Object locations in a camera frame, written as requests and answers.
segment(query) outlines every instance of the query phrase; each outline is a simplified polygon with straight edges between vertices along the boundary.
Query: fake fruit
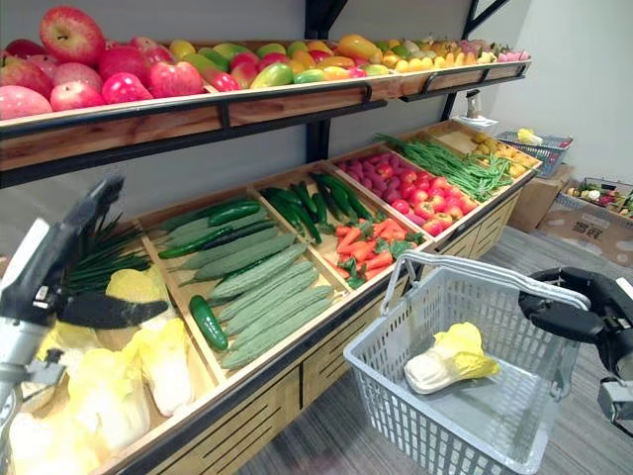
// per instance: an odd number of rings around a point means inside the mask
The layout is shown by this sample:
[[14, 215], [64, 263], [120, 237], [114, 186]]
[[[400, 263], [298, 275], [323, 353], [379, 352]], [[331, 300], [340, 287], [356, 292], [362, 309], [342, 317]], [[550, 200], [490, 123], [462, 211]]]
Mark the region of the fake fruit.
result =
[[79, 81], [84, 84], [101, 91], [103, 80], [101, 76], [92, 67], [81, 64], [80, 62], [65, 62], [60, 64], [52, 77], [52, 83], [55, 86], [65, 82]]
[[143, 101], [152, 98], [140, 79], [128, 72], [117, 72], [110, 76], [104, 82], [101, 94], [107, 104]]
[[50, 106], [55, 112], [103, 106], [105, 103], [99, 91], [79, 81], [59, 84], [50, 92]]
[[46, 98], [23, 86], [0, 87], [0, 119], [17, 119], [52, 112]]
[[204, 92], [202, 77], [189, 62], [158, 62], [149, 70], [149, 91], [158, 97], [190, 96]]
[[2, 58], [0, 86], [22, 86], [33, 89], [44, 97], [50, 95], [52, 81], [34, 64], [16, 56]]
[[75, 7], [48, 10], [40, 22], [40, 39], [60, 62], [96, 64], [106, 48], [101, 29], [89, 15]]
[[105, 81], [118, 72], [136, 76], [142, 84], [147, 84], [148, 64], [135, 47], [113, 47], [104, 51], [99, 58], [99, 74]]
[[187, 54], [196, 52], [194, 46], [186, 40], [174, 40], [169, 44], [169, 50], [176, 59], [182, 59]]
[[21, 57], [22, 59], [26, 59], [29, 56], [34, 56], [36, 54], [46, 54], [46, 50], [31, 40], [26, 40], [24, 38], [20, 38], [17, 40], [13, 40], [10, 42], [5, 50], [17, 57]]
[[149, 64], [165, 61], [172, 62], [174, 56], [169, 49], [148, 37], [134, 37], [130, 40], [130, 46], [138, 49]]

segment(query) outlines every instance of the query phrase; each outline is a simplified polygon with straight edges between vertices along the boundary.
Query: produce display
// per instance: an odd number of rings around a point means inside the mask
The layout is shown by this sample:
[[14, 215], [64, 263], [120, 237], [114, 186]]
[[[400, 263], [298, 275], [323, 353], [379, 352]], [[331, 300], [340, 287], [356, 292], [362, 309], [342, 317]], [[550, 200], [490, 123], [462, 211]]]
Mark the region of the produce display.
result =
[[479, 206], [454, 180], [446, 178], [452, 176], [445, 173], [450, 170], [431, 166], [442, 172], [431, 174], [393, 152], [340, 161], [337, 165], [434, 237]]

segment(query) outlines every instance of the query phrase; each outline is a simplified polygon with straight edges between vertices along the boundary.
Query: apple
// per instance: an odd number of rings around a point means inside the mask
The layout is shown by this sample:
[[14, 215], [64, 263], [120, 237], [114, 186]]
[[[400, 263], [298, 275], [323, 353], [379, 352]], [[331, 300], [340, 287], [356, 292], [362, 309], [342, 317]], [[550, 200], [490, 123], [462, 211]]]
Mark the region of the apple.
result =
[[149, 69], [149, 91], [154, 97], [191, 96], [204, 92], [202, 76], [192, 64], [158, 62]]
[[435, 213], [441, 213], [442, 211], [444, 211], [444, 208], [446, 208], [446, 200], [443, 196], [435, 195], [428, 203], [431, 204], [431, 206], [435, 210]]
[[34, 54], [29, 56], [27, 61], [41, 69], [50, 79], [53, 78], [55, 70], [59, 66], [59, 61], [57, 61], [54, 56], [48, 54]]
[[453, 218], [446, 213], [436, 213], [433, 217], [433, 221], [437, 221], [440, 225], [442, 225], [442, 231], [447, 230], [453, 224]]
[[442, 228], [442, 224], [438, 223], [435, 220], [427, 221], [426, 223], [424, 223], [422, 225], [422, 229], [425, 230], [430, 235], [432, 235], [433, 237], [441, 234], [442, 231], [444, 231], [444, 229]]
[[413, 208], [413, 212], [425, 220], [430, 220], [435, 215], [435, 210], [430, 203], [417, 203]]
[[152, 98], [140, 79], [128, 72], [117, 72], [110, 76], [104, 82], [101, 94], [107, 104], [143, 101]]
[[97, 71], [92, 67], [80, 62], [65, 62], [60, 64], [52, 77], [55, 86], [65, 82], [79, 81], [88, 84], [97, 91], [101, 91], [103, 80]]
[[50, 105], [55, 112], [103, 106], [105, 103], [97, 89], [79, 81], [59, 84], [50, 93]]
[[82, 10], [67, 5], [48, 10], [40, 22], [40, 39], [59, 62], [93, 65], [106, 48], [101, 29]]
[[33, 63], [17, 56], [5, 56], [2, 58], [0, 69], [0, 86], [28, 87], [48, 97], [52, 81]]
[[149, 64], [174, 61], [174, 56], [169, 49], [148, 37], [134, 37], [130, 40], [130, 46], [138, 49]]
[[426, 193], [424, 190], [416, 189], [410, 195], [408, 195], [408, 199], [415, 205], [417, 203], [424, 203], [426, 200], [428, 200], [428, 193]]
[[135, 47], [113, 47], [99, 58], [99, 74], [104, 81], [118, 72], [128, 72], [146, 86], [148, 71], [145, 57]]
[[26, 59], [29, 56], [33, 56], [36, 54], [46, 54], [46, 50], [31, 40], [26, 40], [24, 38], [20, 38], [18, 40], [13, 40], [10, 42], [6, 51], [17, 57], [21, 57]]
[[400, 213], [402, 213], [403, 215], [407, 214], [409, 211], [411, 211], [410, 206], [408, 205], [408, 203], [403, 200], [394, 200], [392, 202], [392, 206], [394, 207], [394, 209], [396, 209], [397, 211], [399, 211]]
[[400, 180], [406, 183], [413, 183], [417, 179], [417, 175], [413, 170], [406, 170], [400, 174]]
[[23, 86], [0, 87], [0, 120], [52, 112], [42, 94]]

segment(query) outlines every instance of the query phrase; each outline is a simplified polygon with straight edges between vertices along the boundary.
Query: gray basket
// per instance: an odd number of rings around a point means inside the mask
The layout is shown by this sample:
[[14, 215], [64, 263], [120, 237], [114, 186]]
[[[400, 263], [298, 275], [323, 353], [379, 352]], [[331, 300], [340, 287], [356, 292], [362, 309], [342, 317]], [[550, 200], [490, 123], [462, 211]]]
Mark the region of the gray basket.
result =
[[[412, 262], [440, 264], [416, 282]], [[402, 266], [413, 282], [388, 308]], [[562, 398], [570, 391], [578, 344], [532, 326], [519, 289], [586, 309], [576, 292], [457, 257], [406, 252], [392, 274], [383, 317], [344, 350], [371, 425], [433, 474], [531, 474], [538, 470]], [[408, 386], [404, 367], [433, 335], [471, 322], [500, 366], [427, 396]]]

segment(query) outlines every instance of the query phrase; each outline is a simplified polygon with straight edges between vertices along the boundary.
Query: gray carpet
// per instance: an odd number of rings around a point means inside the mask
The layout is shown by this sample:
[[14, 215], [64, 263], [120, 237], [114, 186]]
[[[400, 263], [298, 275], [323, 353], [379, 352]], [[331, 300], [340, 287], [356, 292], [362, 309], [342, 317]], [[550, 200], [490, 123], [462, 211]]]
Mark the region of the gray carpet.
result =
[[[633, 282], [633, 270], [554, 238], [506, 228], [482, 261], [530, 273], [559, 265]], [[583, 345], [572, 394], [561, 405], [539, 470], [543, 475], [633, 473], [633, 439], [602, 415], [598, 382], [606, 376], [597, 352]], [[348, 372], [239, 472], [249, 474], [426, 474], [367, 423]]]

